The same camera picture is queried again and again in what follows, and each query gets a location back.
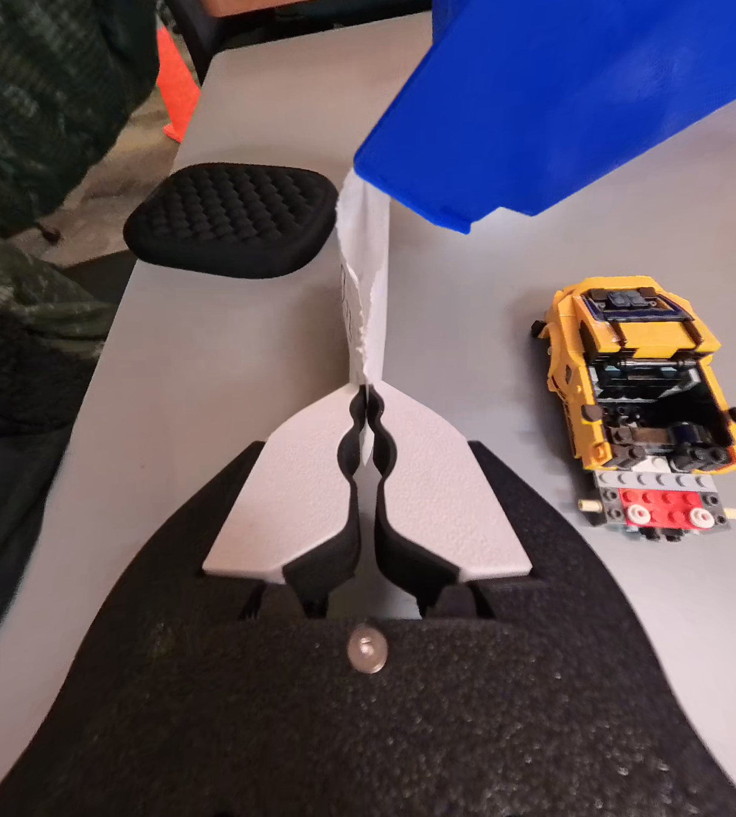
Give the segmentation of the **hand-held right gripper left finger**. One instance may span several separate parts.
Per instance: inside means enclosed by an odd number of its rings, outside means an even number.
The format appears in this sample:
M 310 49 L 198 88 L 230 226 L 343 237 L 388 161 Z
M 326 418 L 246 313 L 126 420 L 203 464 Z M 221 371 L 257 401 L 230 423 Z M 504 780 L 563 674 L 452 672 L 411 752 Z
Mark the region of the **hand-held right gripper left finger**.
M 260 447 L 203 572 L 286 585 L 304 606 L 327 606 L 361 557 L 354 476 L 364 419 L 364 390 L 345 385 L 280 425 Z

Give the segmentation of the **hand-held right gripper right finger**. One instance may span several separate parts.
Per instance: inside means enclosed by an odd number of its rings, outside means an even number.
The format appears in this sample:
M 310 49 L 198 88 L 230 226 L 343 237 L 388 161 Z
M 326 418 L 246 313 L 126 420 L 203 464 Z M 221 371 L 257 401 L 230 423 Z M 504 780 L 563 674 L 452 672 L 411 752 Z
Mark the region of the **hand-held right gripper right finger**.
M 380 475 L 375 559 L 420 614 L 446 587 L 530 574 L 530 558 L 462 433 L 392 386 L 370 387 L 368 424 Z

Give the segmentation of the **torn white paper bag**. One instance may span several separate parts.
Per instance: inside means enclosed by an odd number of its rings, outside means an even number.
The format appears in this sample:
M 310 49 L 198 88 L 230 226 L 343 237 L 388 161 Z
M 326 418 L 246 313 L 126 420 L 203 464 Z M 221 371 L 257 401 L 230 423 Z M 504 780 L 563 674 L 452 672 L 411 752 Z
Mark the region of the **torn white paper bag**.
M 351 169 L 336 207 L 342 316 L 349 349 L 350 382 L 383 381 L 391 199 Z

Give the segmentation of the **blue plastic bin holding bricks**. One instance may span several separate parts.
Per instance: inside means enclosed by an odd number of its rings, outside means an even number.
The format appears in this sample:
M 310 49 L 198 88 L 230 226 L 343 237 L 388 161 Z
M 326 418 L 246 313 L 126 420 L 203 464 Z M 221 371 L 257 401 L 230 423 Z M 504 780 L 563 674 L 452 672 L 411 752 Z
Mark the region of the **blue plastic bin holding bricks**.
M 432 46 L 355 153 L 468 233 L 536 216 L 736 99 L 736 1 L 432 3 Z

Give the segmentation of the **person's left forearm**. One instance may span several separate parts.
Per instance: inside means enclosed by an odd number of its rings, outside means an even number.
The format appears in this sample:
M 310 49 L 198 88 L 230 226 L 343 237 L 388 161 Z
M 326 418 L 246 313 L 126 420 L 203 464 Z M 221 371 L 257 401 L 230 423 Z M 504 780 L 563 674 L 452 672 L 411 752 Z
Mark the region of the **person's left forearm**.
M 0 1 L 0 237 L 53 213 L 158 77 L 155 2 Z

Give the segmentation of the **yellow toy brick car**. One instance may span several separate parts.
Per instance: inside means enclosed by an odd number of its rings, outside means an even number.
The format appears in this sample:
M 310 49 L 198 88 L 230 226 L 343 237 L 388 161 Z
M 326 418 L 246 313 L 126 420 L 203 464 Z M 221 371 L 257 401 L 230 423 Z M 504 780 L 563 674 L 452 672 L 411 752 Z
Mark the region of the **yellow toy brick car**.
M 736 405 L 688 300 L 645 275 L 591 277 L 556 291 L 530 335 L 592 485 L 582 514 L 652 542 L 730 529 L 716 476 L 736 470 Z

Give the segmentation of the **black bumpy wrist rest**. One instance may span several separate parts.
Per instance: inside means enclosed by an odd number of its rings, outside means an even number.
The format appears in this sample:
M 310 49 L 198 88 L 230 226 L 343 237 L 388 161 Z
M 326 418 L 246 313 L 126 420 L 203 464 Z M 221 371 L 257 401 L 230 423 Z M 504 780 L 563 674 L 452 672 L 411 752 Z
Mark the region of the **black bumpy wrist rest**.
M 338 190 L 312 170 L 199 163 L 175 171 L 130 214 L 123 239 L 138 260 L 238 280 L 309 264 L 336 220 Z

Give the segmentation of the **person's dark clothing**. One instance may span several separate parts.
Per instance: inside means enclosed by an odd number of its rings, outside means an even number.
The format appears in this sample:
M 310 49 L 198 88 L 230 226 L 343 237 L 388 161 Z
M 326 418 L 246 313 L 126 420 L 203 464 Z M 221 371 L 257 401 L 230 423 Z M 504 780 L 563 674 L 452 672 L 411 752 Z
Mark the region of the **person's dark clothing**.
M 115 253 L 63 269 L 0 238 L 0 623 L 131 268 Z

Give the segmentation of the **red orange object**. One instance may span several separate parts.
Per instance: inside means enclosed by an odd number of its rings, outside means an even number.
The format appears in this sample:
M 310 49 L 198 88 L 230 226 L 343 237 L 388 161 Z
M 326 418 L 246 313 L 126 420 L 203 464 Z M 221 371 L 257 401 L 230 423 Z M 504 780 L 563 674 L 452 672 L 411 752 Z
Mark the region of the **red orange object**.
M 164 134 L 180 144 L 200 99 L 200 90 L 169 30 L 157 29 L 157 87 L 169 114 Z

